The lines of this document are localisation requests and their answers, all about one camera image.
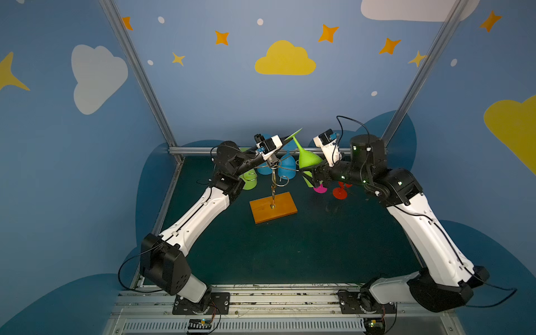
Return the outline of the green wine glass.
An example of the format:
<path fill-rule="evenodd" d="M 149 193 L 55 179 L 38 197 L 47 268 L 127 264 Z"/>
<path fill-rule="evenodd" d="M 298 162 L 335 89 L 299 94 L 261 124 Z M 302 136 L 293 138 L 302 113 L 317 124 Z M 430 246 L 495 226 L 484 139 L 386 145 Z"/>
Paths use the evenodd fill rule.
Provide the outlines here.
<path fill-rule="evenodd" d="M 315 186 L 313 186 L 309 182 L 311 173 L 308 171 L 308 168 L 311 166 L 315 166 L 319 163 L 322 163 L 322 158 L 318 156 L 317 154 L 304 150 L 303 146 L 301 146 L 300 142 L 296 139 L 296 136 L 293 140 L 295 141 L 297 145 L 297 149 L 299 149 L 300 151 L 299 162 L 298 162 L 299 172 L 301 176 L 304 178 L 304 180 L 306 181 L 307 186 L 309 188 L 313 188 Z"/>
<path fill-rule="evenodd" d="M 245 191 L 250 191 L 258 185 L 258 175 L 255 171 L 255 168 L 245 172 L 240 175 L 240 178 L 244 181 L 243 189 Z"/>

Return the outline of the pink wine glass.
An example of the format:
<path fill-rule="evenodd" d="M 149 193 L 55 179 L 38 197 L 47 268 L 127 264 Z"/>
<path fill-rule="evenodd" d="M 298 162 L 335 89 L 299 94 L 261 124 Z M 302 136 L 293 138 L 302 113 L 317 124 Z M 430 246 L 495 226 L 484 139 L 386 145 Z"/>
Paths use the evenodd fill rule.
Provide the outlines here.
<path fill-rule="evenodd" d="M 328 188 L 321 181 L 317 186 L 313 187 L 313 190 L 319 194 L 324 194 L 328 191 Z"/>

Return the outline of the red wine glass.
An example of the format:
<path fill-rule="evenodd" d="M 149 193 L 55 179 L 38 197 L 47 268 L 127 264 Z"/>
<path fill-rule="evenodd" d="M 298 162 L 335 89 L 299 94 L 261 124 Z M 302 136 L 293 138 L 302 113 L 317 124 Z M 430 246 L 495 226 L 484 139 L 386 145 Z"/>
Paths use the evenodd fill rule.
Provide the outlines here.
<path fill-rule="evenodd" d="M 338 200 L 344 200 L 348 197 L 348 190 L 351 187 L 351 184 L 339 181 L 338 186 L 332 191 L 332 195 Z"/>

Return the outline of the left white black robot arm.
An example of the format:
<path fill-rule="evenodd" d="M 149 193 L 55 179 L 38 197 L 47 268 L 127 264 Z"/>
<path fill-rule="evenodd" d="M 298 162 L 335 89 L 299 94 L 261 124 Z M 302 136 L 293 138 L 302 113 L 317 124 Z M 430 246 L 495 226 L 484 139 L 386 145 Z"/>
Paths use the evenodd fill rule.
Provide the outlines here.
<path fill-rule="evenodd" d="M 187 255 L 209 224 L 237 199 L 245 181 L 241 176 L 264 164 L 272 167 L 279 153 L 295 139 L 274 135 L 254 136 L 255 145 L 245 151 L 233 141 L 211 149 L 214 172 L 200 199 L 176 223 L 163 232 L 149 233 L 141 244 L 140 274 L 169 295 L 193 304 L 208 305 L 209 288 L 192 274 Z"/>

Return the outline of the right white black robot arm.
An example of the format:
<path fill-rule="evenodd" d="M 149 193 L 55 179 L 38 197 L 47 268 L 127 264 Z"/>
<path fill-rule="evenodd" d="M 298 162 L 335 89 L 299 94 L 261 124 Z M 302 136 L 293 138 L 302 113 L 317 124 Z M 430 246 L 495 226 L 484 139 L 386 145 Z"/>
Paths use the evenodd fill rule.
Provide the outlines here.
<path fill-rule="evenodd" d="M 361 310 L 373 314 L 382 305 L 400 302 L 417 303 L 438 313 L 467 305 L 489 272 L 474 265 L 456 246 L 413 174 L 388 166 L 384 141 L 375 135 L 356 135 L 350 140 L 347 161 L 332 130 L 316 136 L 314 144 L 325 157 L 302 167 L 304 178 L 313 186 L 329 181 L 363 186 L 396 219 L 424 261 L 423 268 L 406 276 L 371 279 L 358 294 Z"/>

